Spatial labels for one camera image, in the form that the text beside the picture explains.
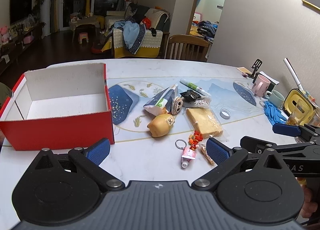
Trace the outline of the person's right hand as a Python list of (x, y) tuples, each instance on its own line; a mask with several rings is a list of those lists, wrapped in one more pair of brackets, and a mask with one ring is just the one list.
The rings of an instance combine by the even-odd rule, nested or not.
[(316, 212), (318, 204), (312, 202), (312, 191), (306, 186), (306, 179), (298, 177), (297, 181), (304, 192), (304, 203), (300, 211), (300, 215), (302, 216), (302, 218), (309, 219), (312, 214)]

